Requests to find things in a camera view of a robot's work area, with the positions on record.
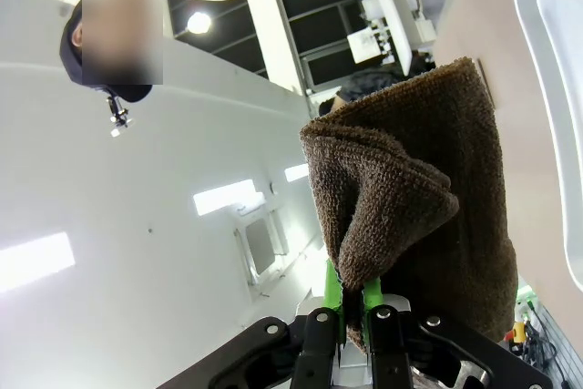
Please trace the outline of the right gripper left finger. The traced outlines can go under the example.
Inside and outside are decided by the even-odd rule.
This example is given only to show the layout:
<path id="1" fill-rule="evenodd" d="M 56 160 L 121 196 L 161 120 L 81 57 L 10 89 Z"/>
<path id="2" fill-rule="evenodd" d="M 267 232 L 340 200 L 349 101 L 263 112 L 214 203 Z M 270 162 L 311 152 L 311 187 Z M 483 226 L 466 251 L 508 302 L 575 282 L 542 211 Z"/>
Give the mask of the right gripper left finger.
<path id="1" fill-rule="evenodd" d="M 322 302 L 306 316 L 293 387 L 331 388 L 334 358 L 343 344 L 343 287 L 337 270 L 328 260 Z"/>

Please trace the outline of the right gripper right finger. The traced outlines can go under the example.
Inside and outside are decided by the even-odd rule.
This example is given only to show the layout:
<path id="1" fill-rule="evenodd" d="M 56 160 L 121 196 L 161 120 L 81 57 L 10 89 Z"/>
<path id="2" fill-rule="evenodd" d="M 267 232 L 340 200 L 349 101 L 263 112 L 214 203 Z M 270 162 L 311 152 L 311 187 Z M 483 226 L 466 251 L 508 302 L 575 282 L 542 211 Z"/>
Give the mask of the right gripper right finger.
<path id="1" fill-rule="evenodd" d="M 380 279 L 363 286 L 363 336 L 371 366 L 372 388 L 412 389 L 401 316 L 411 313 L 403 296 L 382 293 Z"/>

